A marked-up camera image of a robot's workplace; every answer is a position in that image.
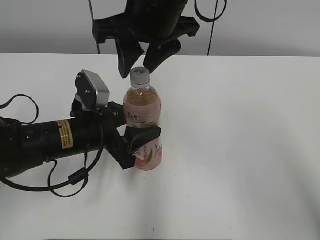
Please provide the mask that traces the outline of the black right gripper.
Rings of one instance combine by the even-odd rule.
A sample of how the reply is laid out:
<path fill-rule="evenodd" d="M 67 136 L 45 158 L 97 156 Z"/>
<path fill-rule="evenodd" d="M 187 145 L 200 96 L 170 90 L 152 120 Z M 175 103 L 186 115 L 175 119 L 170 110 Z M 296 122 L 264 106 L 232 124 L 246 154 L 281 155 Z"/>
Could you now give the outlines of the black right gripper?
<path fill-rule="evenodd" d="M 92 33 L 98 44 L 114 39 L 118 56 L 118 71 L 125 79 L 145 51 L 140 43 L 149 44 L 143 66 L 152 74 L 164 61 L 177 54 L 182 45 L 178 40 L 195 37 L 200 29 L 193 17 L 180 12 L 124 12 L 93 22 Z"/>

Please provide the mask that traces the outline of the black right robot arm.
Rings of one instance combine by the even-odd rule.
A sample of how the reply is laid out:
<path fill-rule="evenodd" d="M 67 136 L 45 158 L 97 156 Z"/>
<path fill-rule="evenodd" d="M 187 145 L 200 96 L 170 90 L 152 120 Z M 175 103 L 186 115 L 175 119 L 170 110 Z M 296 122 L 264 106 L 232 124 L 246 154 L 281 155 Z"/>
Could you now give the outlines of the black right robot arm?
<path fill-rule="evenodd" d="M 123 79 L 142 55 L 143 66 L 153 73 L 181 50 L 181 36 L 194 37 L 200 29 L 193 17 L 182 15 L 186 5 L 186 0 L 129 0 L 123 13 L 95 19 L 92 34 L 97 44 L 115 41 Z"/>

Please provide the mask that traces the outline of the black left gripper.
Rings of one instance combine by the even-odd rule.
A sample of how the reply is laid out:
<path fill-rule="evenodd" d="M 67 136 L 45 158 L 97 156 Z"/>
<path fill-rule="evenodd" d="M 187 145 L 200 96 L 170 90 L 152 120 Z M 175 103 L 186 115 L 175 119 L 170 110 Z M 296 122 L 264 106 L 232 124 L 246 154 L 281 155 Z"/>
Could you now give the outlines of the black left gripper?
<path fill-rule="evenodd" d="M 119 163 L 123 170 L 135 166 L 133 156 L 140 148 L 158 139 L 162 129 L 159 126 L 137 128 L 127 126 L 123 142 L 118 128 L 126 124 L 123 106 L 109 102 L 98 110 L 84 111 L 80 102 L 71 106 L 71 129 L 73 148 L 79 154 L 85 150 L 96 151 L 103 148 Z"/>

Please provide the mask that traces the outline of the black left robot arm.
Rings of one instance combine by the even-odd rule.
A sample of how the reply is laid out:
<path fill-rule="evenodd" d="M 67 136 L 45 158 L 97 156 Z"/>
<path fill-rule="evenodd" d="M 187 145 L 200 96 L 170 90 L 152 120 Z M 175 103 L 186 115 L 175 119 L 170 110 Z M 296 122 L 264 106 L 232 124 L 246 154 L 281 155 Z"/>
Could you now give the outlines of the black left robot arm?
<path fill-rule="evenodd" d="M 23 125 L 8 119 L 0 129 L 0 175 L 12 178 L 41 166 L 50 159 L 106 149 L 122 169 L 136 164 L 134 154 L 160 137 L 157 125 L 126 126 L 124 108 L 115 102 L 100 110 L 71 113 L 70 119 Z M 126 126 L 121 136 L 118 128 Z"/>

